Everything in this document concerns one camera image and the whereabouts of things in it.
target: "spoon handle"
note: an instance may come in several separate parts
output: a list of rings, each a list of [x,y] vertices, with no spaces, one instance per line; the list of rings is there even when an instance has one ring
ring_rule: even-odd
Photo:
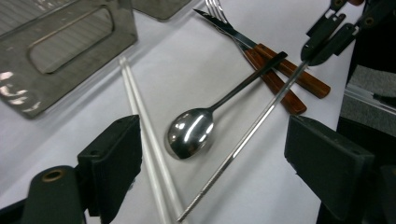
[[[235,96],[238,92],[240,92],[242,89],[244,89],[248,84],[253,82],[256,78],[263,76],[269,70],[271,70],[274,66],[277,66],[279,63],[281,63],[286,57],[288,57],[288,54],[281,51],[274,58],[272,58],[270,61],[268,61],[268,63],[263,68],[257,70],[252,75],[247,77],[243,82],[241,82],[232,91],[230,91],[227,95],[225,95],[217,103],[210,106],[208,109],[211,110],[212,112],[215,111],[217,108],[219,108],[221,105],[223,105],[228,100],[230,100],[233,96]]]

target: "white surface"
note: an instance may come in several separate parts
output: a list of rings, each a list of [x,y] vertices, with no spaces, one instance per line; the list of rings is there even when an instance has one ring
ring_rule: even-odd
[[[222,6],[235,29],[298,64],[305,32],[328,1],[236,1]],[[135,13],[139,41],[126,55],[161,146],[169,123],[185,110],[210,106],[253,72],[233,41],[193,12],[195,0],[168,22]],[[354,21],[360,7],[345,7]],[[310,68],[332,87],[319,100],[299,86],[305,116],[335,128],[352,47]],[[187,206],[259,116],[273,94],[257,80],[215,112],[212,148],[184,161],[164,153],[182,204]],[[26,120],[0,104],[0,207],[26,197],[31,178],[55,165],[77,164],[77,154],[112,121],[132,112],[114,60],[48,113]],[[195,223],[315,223],[319,200],[283,156],[288,114],[279,106],[240,156],[188,217]],[[114,223],[159,223],[144,165]],[[89,218],[89,223],[98,222]]]

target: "white chopstick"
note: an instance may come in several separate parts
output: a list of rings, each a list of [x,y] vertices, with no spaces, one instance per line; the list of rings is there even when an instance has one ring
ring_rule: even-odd
[[[132,74],[131,68],[125,57],[120,57],[120,67],[122,76],[124,78],[125,87],[128,93],[128,98],[131,104],[132,111],[140,116],[141,129],[142,129],[142,145],[144,145],[144,155],[145,164],[148,169],[148,176],[151,183],[152,190],[154,192],[154,197],[156,204],[160,213],[162,223],[176,223],[177,216],[183,212],[183,206],[181,205],[180,199],[178,197],[175,185],[173,183],[172,177],[170,176],[169,170],[166,166],[165,160],[163,158],[163,150],[161,149],[158,141],[155,137],[154,131],[152,129],[151,122],[148,118],[146,108],[143,105],[142,98],[138,91],[136,82],[134,81],[134,76]],[[154,156],[158,166],[159,173],[163,180],[163,185],[159,181],[158,170],[154,165]],[[162,187],[165,187],[166,195],[163,194]],[[173,205],[173,218],[170,217],[170,211],[167,207],[166,198],[170,200]]]

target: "brown wooden handle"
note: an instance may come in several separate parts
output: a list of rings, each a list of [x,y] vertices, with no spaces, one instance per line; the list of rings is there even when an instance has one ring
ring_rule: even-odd
[[[265,60],[258,52],[256,52],[255,49],[246,50],[245,55],[255,70],[265,65]],[[273,70],[270,70],[265,76],[262,76],[262,80],[267,84],[273,94],[277,94],[285,84]],[[292,115],[302,114],[306,110],[305,104],[296,96],[296,94],[294,94],[293,91],[288,91],[281,103]]]
[[[264,60],[270,60],[276,56],[275,52],[265,47],[263,44],[258,44],[256,47],[254,47],[254,49],[260,53]],[[297,66],[294,63],[289,62],[288,60],[283,61],[276,67],[279,72],[287,77],[290,77],[296,68]],[[300,75],[297,83],[304,89],[317,96],[319,99],[327,96],[331,89],[328,85],[326,85],[319,79],[311,76],[307,72],[303,72]]]

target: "metal spoon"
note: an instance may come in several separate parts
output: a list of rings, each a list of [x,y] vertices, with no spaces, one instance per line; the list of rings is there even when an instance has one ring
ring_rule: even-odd
[[[259,69],[217,103],[208,108],[194,108],[180,114],[171,124],[165,136],[165,147],[169,154],[177,159],[187,159],[200,149],[209,146],[209,136],[213,129],[213,112],[244,89],[256,78],[266,74],[288,56],[285,52],[278,53],[267,65]]]

